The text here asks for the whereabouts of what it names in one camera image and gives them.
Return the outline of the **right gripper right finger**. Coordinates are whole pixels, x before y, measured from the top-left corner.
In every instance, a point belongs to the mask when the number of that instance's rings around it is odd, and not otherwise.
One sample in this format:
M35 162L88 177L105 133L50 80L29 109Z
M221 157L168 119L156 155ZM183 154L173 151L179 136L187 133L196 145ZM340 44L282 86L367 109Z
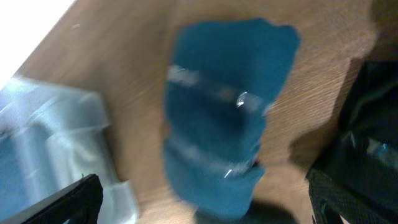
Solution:
M307 173L314 223L397 223L397 212L382 208L356 192L336 183L320 170Z

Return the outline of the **teal shirt bundle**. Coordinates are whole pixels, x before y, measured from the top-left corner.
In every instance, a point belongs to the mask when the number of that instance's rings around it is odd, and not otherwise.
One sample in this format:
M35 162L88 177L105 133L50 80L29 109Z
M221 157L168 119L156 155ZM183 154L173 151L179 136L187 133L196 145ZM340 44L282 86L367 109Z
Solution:
M163 157L173 191L198 211L236 220L265 170L266 114L293 67L300 36L265 19L204 21L178 34L165 89Z

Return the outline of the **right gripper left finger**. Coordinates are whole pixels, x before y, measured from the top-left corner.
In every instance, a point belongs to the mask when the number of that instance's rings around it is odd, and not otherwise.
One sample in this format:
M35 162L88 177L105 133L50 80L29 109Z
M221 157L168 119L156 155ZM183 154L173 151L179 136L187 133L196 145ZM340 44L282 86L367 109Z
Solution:
M96 224L102 203L100 179L90 174L1 224Z

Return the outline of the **clear plastic storage container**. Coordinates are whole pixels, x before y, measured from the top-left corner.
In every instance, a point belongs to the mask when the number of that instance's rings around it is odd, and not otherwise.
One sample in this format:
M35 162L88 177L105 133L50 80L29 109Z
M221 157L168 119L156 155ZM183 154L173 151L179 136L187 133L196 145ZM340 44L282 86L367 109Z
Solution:
M99 177L99 223L135 223L129 182L116 177L100 95L28 78L1 82L1 219L7 220L90 174Z

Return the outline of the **black bundle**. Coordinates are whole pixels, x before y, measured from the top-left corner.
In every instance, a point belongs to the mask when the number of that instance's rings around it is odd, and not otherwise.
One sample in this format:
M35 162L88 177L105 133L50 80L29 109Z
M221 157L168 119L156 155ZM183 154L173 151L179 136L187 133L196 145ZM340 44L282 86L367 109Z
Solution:
M397 212L397 62L365 62L311 169Z
M204 212L196 211L196 224L297 224L298 221L289 210L269 202L255 200L251 203L247 213L234 220L216 218Z

